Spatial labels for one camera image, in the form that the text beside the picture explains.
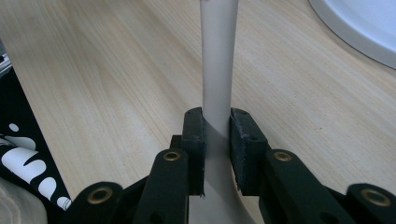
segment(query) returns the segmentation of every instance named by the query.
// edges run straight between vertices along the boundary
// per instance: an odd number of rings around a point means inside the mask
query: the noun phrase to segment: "black metal bracket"
[[[293,153],[271,149],[248,112],[232,108],[230,159],[244,196],[258,196],[265,223],[396,223],[396,197],[369,184],[346,195],[321,185]],[[189,196],[204,193],[205,120],[185,114],[183,134],[160,152],[149,176],[127,189],[100,182],[84,189],[61,223],[188,223]]]

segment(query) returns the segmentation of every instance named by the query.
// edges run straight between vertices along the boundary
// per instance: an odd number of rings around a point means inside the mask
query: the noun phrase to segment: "white tube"
[[[254,223],[236,192],[229,158],[237,9],[238,0],[201,0],[205,197],[190,198],[191,223]]]

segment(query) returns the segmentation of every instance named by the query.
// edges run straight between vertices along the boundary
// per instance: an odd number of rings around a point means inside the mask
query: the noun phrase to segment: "white object base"
[[[396,69],[396,1],[309,2],[324,23],[350,46]]]

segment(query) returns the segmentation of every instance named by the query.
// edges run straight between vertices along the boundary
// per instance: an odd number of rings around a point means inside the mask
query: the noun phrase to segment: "gray object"
[[[0,40],[0,77],[5,75],[9,69],[11,69],[11,61],[6,54],[6,49],[3,46],[3,43]]]
[[[45,224],[47,212],[33,194],[0,178],[0,223]]]
[[[350,46],[396,69],[396,1],[309,2],[324,23]]]

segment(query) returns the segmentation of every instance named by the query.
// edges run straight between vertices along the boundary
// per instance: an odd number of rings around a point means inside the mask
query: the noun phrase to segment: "wooden table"
[[[198,0],[5,0],[0,27],[72,198],[147,175],[202,105]],[[233,106],[272,147],[333,189],[396,194],[395,70],[340,40],[306,0],[240,1],[235,45]]]

